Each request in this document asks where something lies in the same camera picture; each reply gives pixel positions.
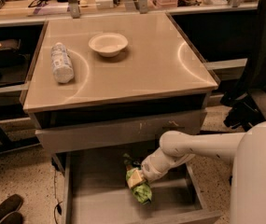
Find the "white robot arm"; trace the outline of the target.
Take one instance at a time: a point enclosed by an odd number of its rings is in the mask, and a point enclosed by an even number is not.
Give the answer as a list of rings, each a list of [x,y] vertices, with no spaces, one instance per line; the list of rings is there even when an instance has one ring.
[[[128,172],[134,189],[198,155],[232,164],[230,224],[266,224],[266,121],[244,133],[164,133],[159,148]]]

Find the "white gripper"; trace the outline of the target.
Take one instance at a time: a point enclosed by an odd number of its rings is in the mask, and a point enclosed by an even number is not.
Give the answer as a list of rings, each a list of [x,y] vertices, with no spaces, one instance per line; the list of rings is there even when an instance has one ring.
[[[146,180],[153,182],[161,179],[167,174],[167,170],[150,157],[142,161],[141,169],[142,171],[138,168],[132,168],[127,172],[127,184],[130,189],[144,183]]]

